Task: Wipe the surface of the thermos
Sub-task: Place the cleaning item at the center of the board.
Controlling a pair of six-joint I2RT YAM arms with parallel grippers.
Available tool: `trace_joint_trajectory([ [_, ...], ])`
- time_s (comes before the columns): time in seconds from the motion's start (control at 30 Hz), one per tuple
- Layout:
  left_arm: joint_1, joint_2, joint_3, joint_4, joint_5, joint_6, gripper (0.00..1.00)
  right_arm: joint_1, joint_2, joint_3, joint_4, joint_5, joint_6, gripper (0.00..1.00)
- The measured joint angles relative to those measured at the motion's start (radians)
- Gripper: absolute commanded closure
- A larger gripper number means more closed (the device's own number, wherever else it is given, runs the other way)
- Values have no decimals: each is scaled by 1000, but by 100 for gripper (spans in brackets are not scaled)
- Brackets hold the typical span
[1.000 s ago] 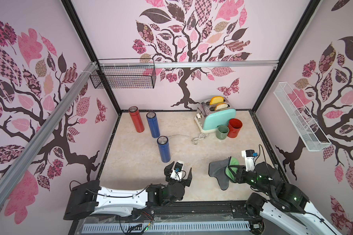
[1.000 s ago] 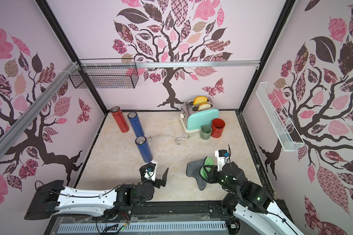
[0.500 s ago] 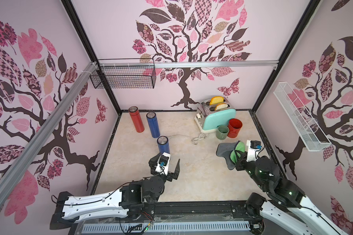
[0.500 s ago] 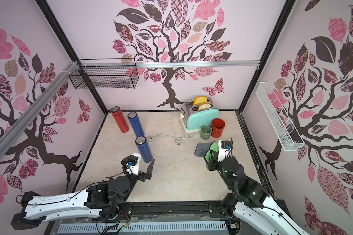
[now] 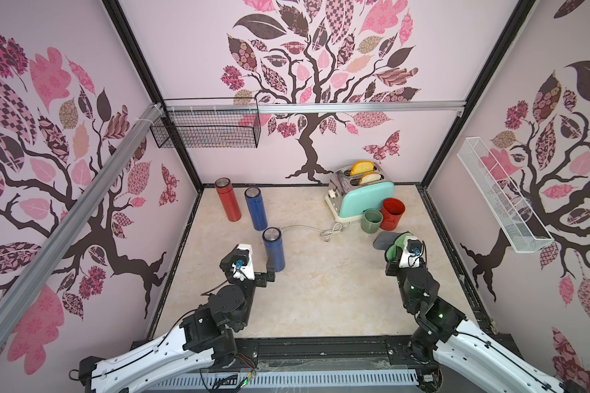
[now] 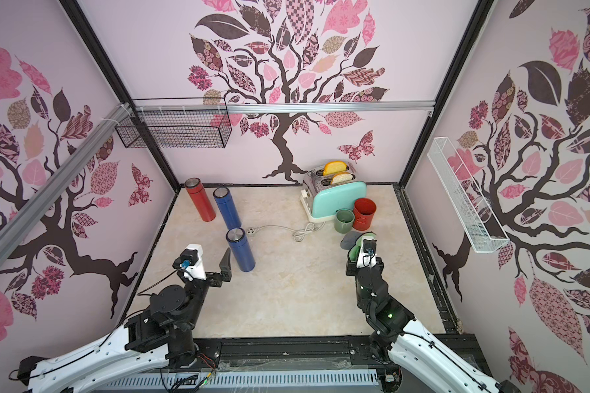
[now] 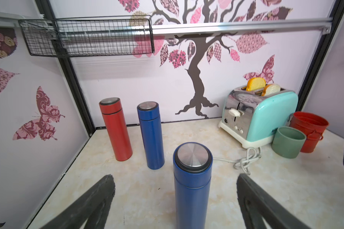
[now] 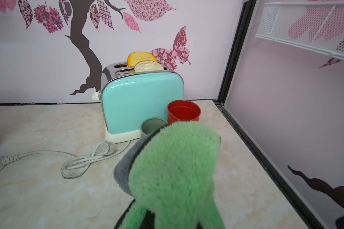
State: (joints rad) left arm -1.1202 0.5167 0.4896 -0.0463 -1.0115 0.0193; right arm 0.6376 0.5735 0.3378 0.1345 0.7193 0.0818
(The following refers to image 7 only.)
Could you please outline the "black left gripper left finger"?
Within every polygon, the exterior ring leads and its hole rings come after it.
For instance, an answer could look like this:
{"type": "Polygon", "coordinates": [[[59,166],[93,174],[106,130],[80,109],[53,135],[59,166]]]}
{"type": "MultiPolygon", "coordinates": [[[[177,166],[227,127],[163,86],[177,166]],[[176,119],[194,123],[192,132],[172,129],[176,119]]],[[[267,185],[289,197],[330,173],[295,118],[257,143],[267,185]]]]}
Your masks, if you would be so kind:
{"type": "Polygon", "coordinates": [[[105,175],[43,229],[105,228],[116,187],[112,175],[105,175]]]}

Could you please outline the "dark blue thermos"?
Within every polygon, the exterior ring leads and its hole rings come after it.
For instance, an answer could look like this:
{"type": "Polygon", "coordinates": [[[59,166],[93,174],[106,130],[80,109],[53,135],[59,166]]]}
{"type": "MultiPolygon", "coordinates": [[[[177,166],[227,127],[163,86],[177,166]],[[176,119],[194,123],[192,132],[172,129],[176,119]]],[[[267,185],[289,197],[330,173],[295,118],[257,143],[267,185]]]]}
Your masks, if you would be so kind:
{"type": "Polygon", "coordinates": [[[213,155],[196,142],[181,144],[174,152],[176,227],[203,229],[207,216],[213,155]]]}

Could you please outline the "red thermos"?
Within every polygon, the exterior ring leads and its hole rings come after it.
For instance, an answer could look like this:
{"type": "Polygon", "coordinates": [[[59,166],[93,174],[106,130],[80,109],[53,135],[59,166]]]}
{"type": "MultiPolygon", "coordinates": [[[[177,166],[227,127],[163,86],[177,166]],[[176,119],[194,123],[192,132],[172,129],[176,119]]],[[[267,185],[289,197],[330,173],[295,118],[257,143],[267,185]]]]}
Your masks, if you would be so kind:
{"type": "Polygon", "coordinates": [[[99,106],[116,160],[128,160],[133,151],[121,100],[117,97],[105,98],[99,102],[99,106]]]}

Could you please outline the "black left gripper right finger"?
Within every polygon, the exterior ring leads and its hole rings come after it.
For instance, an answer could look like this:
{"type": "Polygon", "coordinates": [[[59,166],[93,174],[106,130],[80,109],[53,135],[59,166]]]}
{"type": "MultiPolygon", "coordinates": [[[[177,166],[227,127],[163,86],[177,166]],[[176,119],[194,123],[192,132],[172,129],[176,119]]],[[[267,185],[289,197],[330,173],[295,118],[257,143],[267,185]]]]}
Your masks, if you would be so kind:
{"type": "Polygon", "coordinates": [[[307,229],[302,221],[287,211],[248,175],[237,180],[238,201],[247,229],[307,229]]]}

